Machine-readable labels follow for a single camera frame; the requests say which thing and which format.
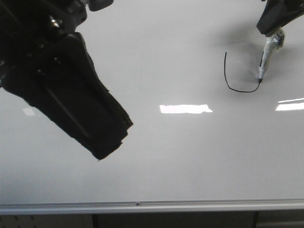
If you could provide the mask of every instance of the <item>whiteboard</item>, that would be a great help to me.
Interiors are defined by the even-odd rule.
[[[115,0],[89,12],[77,31],[134,125],[122,146],[98,162],[39,110],[1,89],[0,203],[304,199],[304,18],[284,28],[285,46],[258,91],[233,92],[223,77],[227,51],[231,86],[256,87],[266,40],[256,23],[264,7]],[[194,105],[201,113],[168,114],[161,108],[169,105]]]

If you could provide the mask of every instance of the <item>white surface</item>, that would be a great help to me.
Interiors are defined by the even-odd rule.
[[[304,198],[303,19],[285,27],[258,91],[265,3],[116,0],[79,27],[96,70],[134,126],[96,159],[47,117],[0,90],[0,203]],[[211,112],[163,114],[160,105]]]

